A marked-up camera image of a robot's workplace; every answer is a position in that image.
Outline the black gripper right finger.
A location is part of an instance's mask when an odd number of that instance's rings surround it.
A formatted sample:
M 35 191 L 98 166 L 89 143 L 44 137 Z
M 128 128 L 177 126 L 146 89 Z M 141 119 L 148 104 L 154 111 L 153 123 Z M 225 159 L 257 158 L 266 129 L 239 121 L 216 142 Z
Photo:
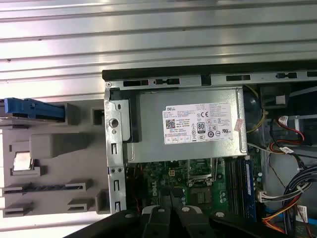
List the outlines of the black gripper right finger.
M 286 238 L 287 235 L 228 212 L 212 211 L 206 215 L 197 206 L 183 205 L 180 188 L 170 190 L 170 205 L 175 215 L 171 225 L 178 238 Z

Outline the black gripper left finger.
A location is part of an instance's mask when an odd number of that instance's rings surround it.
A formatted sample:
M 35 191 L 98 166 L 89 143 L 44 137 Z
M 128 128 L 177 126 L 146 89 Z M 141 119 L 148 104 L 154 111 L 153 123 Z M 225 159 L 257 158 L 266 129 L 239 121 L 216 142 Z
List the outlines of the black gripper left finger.
M 159 191 L 159 205 L 144 207 L 139 215 L 131 210 L 114 213 L 80 229 L 68 238 L 166 238 L 171 217 L 171 187 Z

